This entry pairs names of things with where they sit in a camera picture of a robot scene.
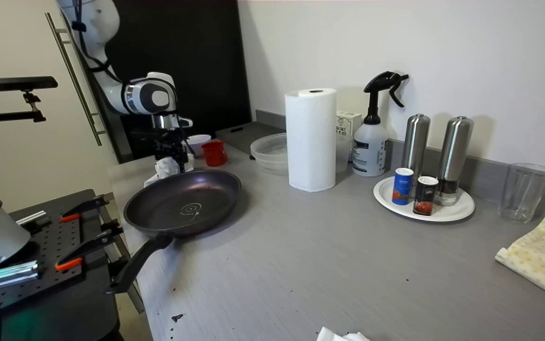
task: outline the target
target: red cup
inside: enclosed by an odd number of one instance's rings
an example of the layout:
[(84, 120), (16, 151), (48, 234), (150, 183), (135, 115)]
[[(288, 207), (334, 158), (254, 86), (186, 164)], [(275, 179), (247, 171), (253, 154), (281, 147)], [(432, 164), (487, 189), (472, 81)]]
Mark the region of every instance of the red cup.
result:
[(203, 143), (203, 154), (205, 154), (205, 162), (209, 166), (220, 166), (220, 164), (228, 162), (228, 153), (224, 151), (224, 141), (218, 137)]

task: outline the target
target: pepper shaker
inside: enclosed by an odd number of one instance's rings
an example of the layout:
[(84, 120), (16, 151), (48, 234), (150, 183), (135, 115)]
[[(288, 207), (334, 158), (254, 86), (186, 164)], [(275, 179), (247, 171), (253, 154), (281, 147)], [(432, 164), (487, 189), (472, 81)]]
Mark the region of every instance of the pepper shaker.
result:
[(440, 166), (440, 194), (438, 200), (446, 206), (459, 200), (459, 185), (463, 168), (466, 162), (466, 151), (474, 120), (466, 115), (459, 115), (447, 122), (442, 166)]

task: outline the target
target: salt shaker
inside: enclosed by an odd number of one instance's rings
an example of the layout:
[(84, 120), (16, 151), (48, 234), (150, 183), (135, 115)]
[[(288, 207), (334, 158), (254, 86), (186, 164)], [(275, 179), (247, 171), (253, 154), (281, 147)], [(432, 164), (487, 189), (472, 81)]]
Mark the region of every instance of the salt shaker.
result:
[(415, 177), (421, 175), (425, 164), (429, 128), (430, 117), (425, 113), (415, 113), (408, 118), (402, 166), (411, 168), (415, 171)]

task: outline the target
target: black cabinet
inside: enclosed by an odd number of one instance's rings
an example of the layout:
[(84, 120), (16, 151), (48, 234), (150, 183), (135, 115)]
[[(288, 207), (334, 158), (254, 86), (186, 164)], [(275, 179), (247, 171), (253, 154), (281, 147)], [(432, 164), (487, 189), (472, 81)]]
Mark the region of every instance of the black cabinet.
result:
[[(116, 0), (122, 26), (107, 45), (126, 81), (167, 71), (179, 88), (190, 132), (215, 132), (251, 120), (251, 98), (237, 0)], [(120, 160), (154, 153), (148, 115), (116, 113), (94, 82)]]

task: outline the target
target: paper towel roll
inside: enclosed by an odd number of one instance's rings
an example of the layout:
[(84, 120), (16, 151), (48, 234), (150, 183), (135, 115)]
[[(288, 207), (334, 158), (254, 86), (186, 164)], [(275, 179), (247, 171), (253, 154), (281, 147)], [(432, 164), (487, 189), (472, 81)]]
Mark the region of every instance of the paper towel roll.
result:
[(324, 190), (336, 185), (336, 88), (287, 94), (290, 185)]

